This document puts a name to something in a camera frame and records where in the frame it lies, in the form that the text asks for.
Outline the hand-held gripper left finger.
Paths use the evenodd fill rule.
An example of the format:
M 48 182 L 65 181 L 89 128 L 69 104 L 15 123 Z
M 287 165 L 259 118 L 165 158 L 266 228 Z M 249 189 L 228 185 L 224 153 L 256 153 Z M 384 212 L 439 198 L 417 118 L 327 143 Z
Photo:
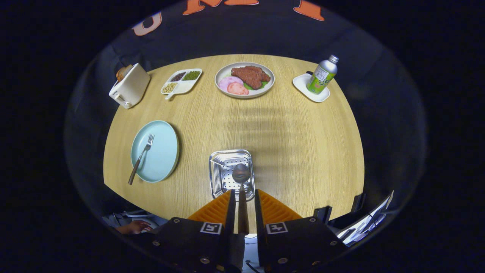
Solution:
M 184 273 L 220 273 L 229 266 L 235 192 L 229 190 L 187 219 L 173 217 L 150 240 L 150 253 Z

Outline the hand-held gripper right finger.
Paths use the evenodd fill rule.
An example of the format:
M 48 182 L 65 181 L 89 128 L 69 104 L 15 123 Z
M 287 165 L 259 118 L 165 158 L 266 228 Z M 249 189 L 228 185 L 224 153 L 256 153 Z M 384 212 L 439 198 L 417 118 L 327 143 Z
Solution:
M 317 273 L 347 246 L 317 217 L 303 218 L 262 190 L 255 196 L 259 265 L 265 273 Z

